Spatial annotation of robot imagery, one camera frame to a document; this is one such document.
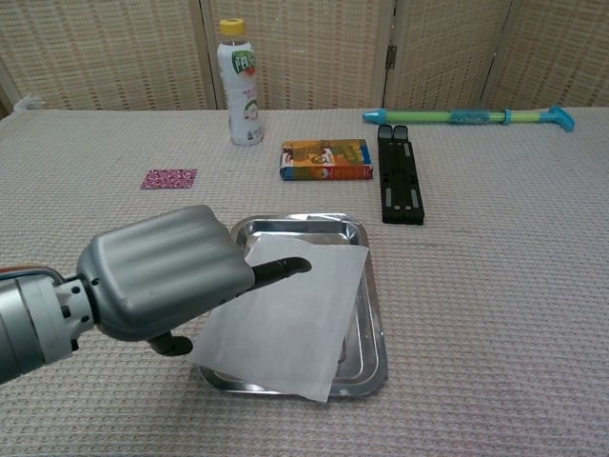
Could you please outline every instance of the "metal tray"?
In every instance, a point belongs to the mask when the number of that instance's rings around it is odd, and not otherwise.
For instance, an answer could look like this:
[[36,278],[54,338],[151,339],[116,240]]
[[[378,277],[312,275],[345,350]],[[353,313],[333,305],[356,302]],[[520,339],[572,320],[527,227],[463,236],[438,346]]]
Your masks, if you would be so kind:
[[[291,214],[255,216],[238,223],[233,239],[246,253],[262,234],[294,236],[316,245],[368,246],[363,226],[345,214]],[[220,390],[240,393],[280,394],[246,383],[212,369],[199,367],[203,377]],[[355,299],[352,324],[344,337],[343,351],[332,381],[330,396],[357,397],[377,390],[387,375],[387,355],[372,260],[365,261]]]

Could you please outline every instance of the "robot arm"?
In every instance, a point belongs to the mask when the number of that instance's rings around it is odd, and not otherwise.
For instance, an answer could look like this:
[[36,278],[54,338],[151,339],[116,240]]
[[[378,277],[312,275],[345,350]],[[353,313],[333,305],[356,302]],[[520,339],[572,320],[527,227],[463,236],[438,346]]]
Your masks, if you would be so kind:
[[309,269],[300,258],[250,267],[211,209],[195,206],[95,236],[68,279],[50,268],[0,270],[0,384],[69,357],[94,325],[186,354],[192,344],[174,328]]

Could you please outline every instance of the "pink paper square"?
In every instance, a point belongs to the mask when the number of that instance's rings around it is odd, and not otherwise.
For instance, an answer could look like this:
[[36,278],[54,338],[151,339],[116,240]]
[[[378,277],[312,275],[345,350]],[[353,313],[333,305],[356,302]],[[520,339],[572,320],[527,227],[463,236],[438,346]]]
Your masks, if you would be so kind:
[[140,189],[190,189],[197,169],[151,169]]

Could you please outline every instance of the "white paper sheet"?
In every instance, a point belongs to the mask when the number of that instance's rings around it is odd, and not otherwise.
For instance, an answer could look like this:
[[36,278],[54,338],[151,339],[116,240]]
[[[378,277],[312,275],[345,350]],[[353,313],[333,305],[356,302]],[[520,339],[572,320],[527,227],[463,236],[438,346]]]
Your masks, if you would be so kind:
[[261,236],[246,258],[250,265],[298,256],[311,271],[214,309],[190,360],[268,389],[327,401],[367,253],[360,246]]

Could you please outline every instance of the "beige tablecloth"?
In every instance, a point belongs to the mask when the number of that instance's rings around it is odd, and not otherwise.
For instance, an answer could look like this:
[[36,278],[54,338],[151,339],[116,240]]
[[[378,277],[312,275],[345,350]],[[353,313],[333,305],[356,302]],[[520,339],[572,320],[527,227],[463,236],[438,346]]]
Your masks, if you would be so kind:
[[[0,122],[2,265],[64,273],[89,238],[186,205],[346,212],[366,227],[389,361],[376,394],[314,404],[222,393],[186,358],[97,330],[0,387],[1,455],[607,455],[609,109],[554,125],[410,129],[423,227],[381,223],[368,182],[284,183],[281,142],[363,137],[359,110],[264,112],[230,144],[226,113],[39,110]],[[192,189],[140,190],[148,169]],[[182,328],[195,336],[205,317]]]

